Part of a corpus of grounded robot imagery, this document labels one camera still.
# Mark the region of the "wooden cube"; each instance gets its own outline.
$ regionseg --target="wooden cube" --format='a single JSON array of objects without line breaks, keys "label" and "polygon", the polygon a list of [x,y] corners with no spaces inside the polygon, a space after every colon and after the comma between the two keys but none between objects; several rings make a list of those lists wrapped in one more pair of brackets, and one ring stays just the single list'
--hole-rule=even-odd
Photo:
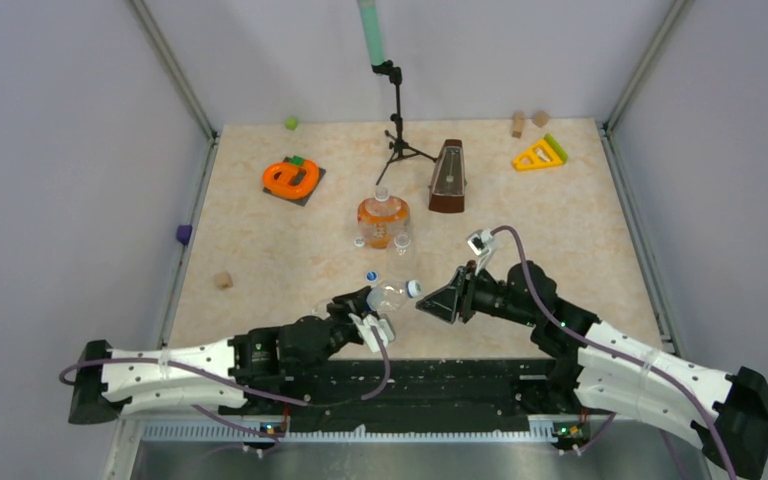
[{"label": "wooden cube", "polygon": [[537,110],[534,112],[534,116],[531,117],[531,121],[534,122],[534,124],[538,127],[543,128],[547,123],[549,123],[549,119],[551,118],[552,117],[550,117],[549,114],[543,110]]},{"label": "wooden cube", "polygon": [[514,138],[522,137],[522,130],[525,128],[525,113],[522,110],[517,110],[514,113],[514,127],[511,130],[511,136]]},{"label": "wooden cube", "polygon": [[231,279],[231,274],[228,272],[219,272],[213,276],[213,284],[219,290],[225,290],[234,286],[234,280]]}]

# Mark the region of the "green tube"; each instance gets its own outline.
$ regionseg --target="green tube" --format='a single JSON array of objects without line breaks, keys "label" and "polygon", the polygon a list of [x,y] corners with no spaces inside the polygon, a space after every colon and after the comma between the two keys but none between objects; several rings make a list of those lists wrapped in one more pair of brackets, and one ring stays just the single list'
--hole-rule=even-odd
[{"label": "green tube", "polygon": [[363,35],[366,37],[366,49],[369,51],[369,63],[378,66],[384,63],[384,46],[381,43],[381,27],[378,26],[378,11],[375,0],[357,0],[360,9],[360,21],[363,23]]}]

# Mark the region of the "tripod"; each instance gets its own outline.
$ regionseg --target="tripod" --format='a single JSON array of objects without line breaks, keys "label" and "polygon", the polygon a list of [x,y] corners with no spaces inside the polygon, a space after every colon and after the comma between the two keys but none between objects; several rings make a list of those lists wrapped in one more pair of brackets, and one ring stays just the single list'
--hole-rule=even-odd
[{"label": "tripod", "polygon": [[384,165],[384,170],[381,171],[378,180],[375,181],[375,184],[378,185],[381,183],[381,179],[384,178],[384,174],[387,173],[387,168],[389,168],[392,163],[419,155],[428,158],[432,162],[436,162],[437,159],[421,150],[411,147],[410,144],[402,138],[404,119],[402,119],[402,97],[399,88],[402,85],[402,69],[394,66],[391,60],[387,60],[381,65],[373,65],[372,71],[378,75],[386,75],[387,78],[390,79],[390,83],[396,86],[396,113],[390,115],[390,121],[396,124],[396,136],[394,137],[389,130],[384,130],[384,136],[390,139],[389,148],[393,150],[393,153]]}]

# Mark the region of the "beige table surface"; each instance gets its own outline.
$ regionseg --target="beige table surface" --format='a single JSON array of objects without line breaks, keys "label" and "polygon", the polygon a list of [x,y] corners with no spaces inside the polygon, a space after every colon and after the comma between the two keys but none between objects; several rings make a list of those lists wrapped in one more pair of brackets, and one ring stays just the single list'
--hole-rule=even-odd
[{"label": "beige table surface", "polygon": [[[357,248],[357,206],[372,196],[389,156],[383,130],[391,124],[227,126],[195,234],[170,344],[197,345],[250,329],[294,322],[318,301],[367,285],[366,272],[385,270],[385,251]],[[510,120],[408,122],[406,139],[436,156],[447,138],[463,140],[466,211],[428,211],[433,163],[413,158],[390,167],[382,185],[411,207],[426,292],[447,283],[474,258],[464,242],[479,228],[506,223],[522,236],[531,259],[558,283],[568,301],[597,313],[637,339],[660,346],[658,329],[631,239],[592,119],[557,119],[521,139]],[[545,133],[569,153],[559,168],[515,172],[511,159]],[[307,206],[261,191],[261,173],[300,155],[327,170]],[[513,241],[488,270],[505,278],[517,261]],[[234,286],[219,290],[213,275],[227,270]],[[477,314],[449,325],[413,308],[391,315],[394,358],[544,357],[531,329]],[[336,358],[377,358],[350,345]]]}]

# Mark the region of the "brown metronome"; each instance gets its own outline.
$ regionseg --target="brown metronome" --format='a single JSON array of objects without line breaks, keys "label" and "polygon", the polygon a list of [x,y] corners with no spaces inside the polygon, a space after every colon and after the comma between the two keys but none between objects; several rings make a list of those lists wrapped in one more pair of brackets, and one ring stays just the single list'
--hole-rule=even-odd
[{"label": "brown metronome", "polygon": [[432,212],[461,213],[464,211],[466,177],[464,176],[463,142],[451,138],[443,142],[428,188],[431,191],[428,209]]}]

